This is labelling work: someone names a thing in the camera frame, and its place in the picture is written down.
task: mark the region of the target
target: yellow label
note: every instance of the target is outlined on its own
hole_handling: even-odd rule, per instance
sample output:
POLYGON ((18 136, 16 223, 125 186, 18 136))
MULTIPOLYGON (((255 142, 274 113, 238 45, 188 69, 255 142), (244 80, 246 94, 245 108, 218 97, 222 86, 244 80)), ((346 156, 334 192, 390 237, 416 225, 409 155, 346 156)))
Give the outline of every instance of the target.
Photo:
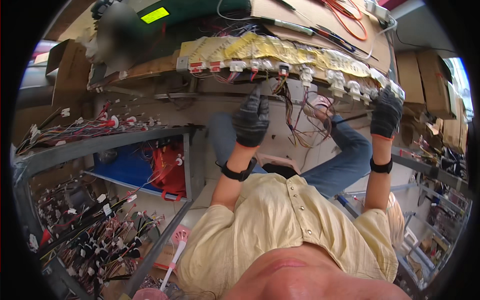
POLYGON ((150 24, 151 22, 166 17, 168 15, 169 13, 165 9, 165 7, 160 7, 159 9, 154 10, 153 12, 141 17, 140 19, 142 19, 145 23, 150 24))

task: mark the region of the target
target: red bag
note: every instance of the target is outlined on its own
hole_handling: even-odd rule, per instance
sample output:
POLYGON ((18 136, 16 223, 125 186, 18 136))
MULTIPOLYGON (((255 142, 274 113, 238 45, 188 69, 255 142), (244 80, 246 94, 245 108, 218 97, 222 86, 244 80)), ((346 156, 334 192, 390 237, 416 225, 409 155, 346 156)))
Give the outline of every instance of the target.
POLYGON ((152 185, 162 189, 162 197, 167 192, 178 195, 176 201, 186 197, 185 168, 183 165, 183 143, 173 142, 163 148, 153 151, 153 177, 160 176, 152 182, 152 185))

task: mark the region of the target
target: yellow shirt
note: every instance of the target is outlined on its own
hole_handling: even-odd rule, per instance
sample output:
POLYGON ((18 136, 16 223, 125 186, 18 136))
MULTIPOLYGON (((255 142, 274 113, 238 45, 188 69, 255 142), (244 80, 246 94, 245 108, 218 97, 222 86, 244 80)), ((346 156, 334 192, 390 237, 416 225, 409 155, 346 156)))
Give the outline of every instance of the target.
POLYGON ((234 213, 222 205, 207 209, 177 266, 180 287, 221 295, 263 253, 303 242, 325 248, 350 275, 395 279, 398 261, 382 210, 351 222, 304 178, 270 173, 245 180, 234 213))

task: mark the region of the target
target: black wristband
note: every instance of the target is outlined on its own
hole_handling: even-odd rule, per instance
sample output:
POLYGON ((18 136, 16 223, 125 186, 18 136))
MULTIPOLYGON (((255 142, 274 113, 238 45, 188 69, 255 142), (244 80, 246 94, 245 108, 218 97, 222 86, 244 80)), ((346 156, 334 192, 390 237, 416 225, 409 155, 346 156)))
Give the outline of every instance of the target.
POLYGON ((392 170, 393 160, 390 158, 390 162, 386 165, 376 165, 373 161, 373 157, 370 159, 370 169, 375 173, 387 173, 390 174, 392 170))
POLYGON ((242 182, 242 181, 245 181, 248 178, 248 176, 251 174, 251 172, 253 171, 253 168, 257 164, 257 159, 255 157, 252 158, 250 160, 250 163, 248 163, 248 168, 246 170, 240 172, 240 173, 237 173, 237 172, 234 172, 234 171, 230 170, 227 167, 227 163, 228 163, 228 160, 225 162, 225 164, 222 167, 223 175, 227 176, 230 179, 238 180, 238 181, 242 182))

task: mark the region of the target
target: lips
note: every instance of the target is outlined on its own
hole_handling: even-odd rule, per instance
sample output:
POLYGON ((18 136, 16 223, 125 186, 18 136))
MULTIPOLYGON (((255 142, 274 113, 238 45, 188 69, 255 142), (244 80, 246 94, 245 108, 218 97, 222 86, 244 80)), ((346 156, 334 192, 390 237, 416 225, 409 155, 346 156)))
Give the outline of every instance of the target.
POLYGON ((296 268, 296 267, 305 267, 307 263, 296 258, 283 258, 274 261, 269 264, 265 269, 263 269, 258 275, 260 276, 269 276, 281 268, 296 268))

